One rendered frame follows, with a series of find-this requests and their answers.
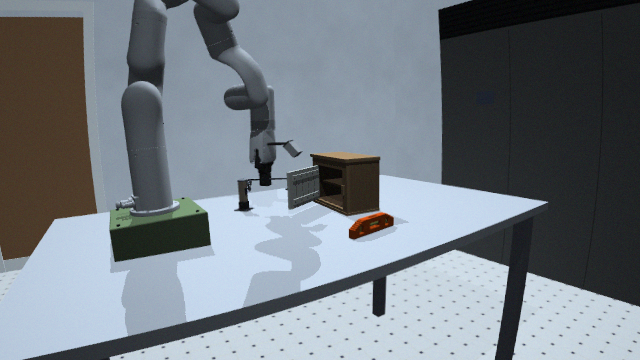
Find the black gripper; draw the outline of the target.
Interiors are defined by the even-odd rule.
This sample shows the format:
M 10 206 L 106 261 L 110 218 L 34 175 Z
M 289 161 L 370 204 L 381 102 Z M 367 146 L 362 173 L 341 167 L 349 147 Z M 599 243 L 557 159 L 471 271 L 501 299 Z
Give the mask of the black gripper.
M 250 133 L 250 163 L 255 164 L 255 168 L 258 169 L 260 186 L 272 184 L 269 178 L 271 178 L 272 165 L 276 160 L 276 145 L 267 145 L 267 143 L 276 142 L 274 130 L 251 130 Z

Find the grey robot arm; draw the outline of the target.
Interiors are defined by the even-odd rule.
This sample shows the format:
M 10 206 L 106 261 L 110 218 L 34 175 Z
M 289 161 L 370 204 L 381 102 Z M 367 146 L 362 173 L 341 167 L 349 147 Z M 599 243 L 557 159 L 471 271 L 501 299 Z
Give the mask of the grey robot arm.
M 131 216 L 162 215 L 180 207 L 172 198 L 161 96 L 166 10 L 187 1 L 134 0 L 127 52 L 128 86 L 121 100 L 134 196 L 115 203 L 117 209 L 134 207 Z M 230 24 L 239 13 L 239 1 L 193 1 L 194 17 L 211 58 L 233 68 L 244 83 L 226 90 L 226 106 L 250 109 L 251 130 L 275 129 L 274 89 L 267 86 L 259 65 L 239 46 Z

